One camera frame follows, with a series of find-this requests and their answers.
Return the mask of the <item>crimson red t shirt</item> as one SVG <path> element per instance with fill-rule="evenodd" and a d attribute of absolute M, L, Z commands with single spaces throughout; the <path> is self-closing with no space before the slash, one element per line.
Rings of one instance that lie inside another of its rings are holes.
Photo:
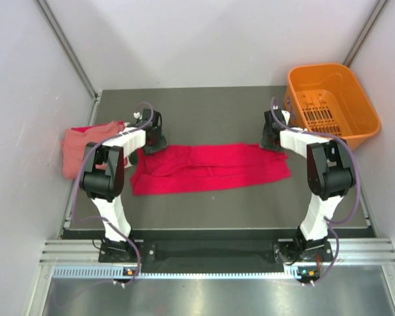
<path fill-rule="evenodd" d="M 285 153 L 258 144 L 170 145 L 138 157 L 130 179 L 135 196 L 229 190 L 291 176 Z"/>

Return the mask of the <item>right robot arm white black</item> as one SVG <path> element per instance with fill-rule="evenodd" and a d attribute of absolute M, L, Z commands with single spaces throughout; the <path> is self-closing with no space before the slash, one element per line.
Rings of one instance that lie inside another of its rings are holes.
<path fill-rule="evenodd" d="M 280 109 L 265 111 L 264 118 L 260 148 L 277 152 L 287 149 L 306 159 L 311 191 L 307 213 L 297 227 L 292 245 L 277 251 L 279 261 L 292 265 L 310 260 L 325 248 L 329 221 L 344 196 L 356 185 L 356 172 L 342 140 L 290 128 L 286 125 L 289 112 Z"/>

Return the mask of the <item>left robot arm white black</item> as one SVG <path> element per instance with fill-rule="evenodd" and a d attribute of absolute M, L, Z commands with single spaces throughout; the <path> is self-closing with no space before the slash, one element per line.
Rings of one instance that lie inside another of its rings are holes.
<path fill-rule="evenodd" d="M 105 235 L 99 261 L 124 263 L 139 258 L 132 227 L 124 214 L 121 193 L 124 170 L 138 163 L 138 151 L 153 154 L 168 147 L 162 114 L 154 109 L 135 112 L 136 122 L 98 143 L 86 145 L 76 181 L 97 208 Z"/>

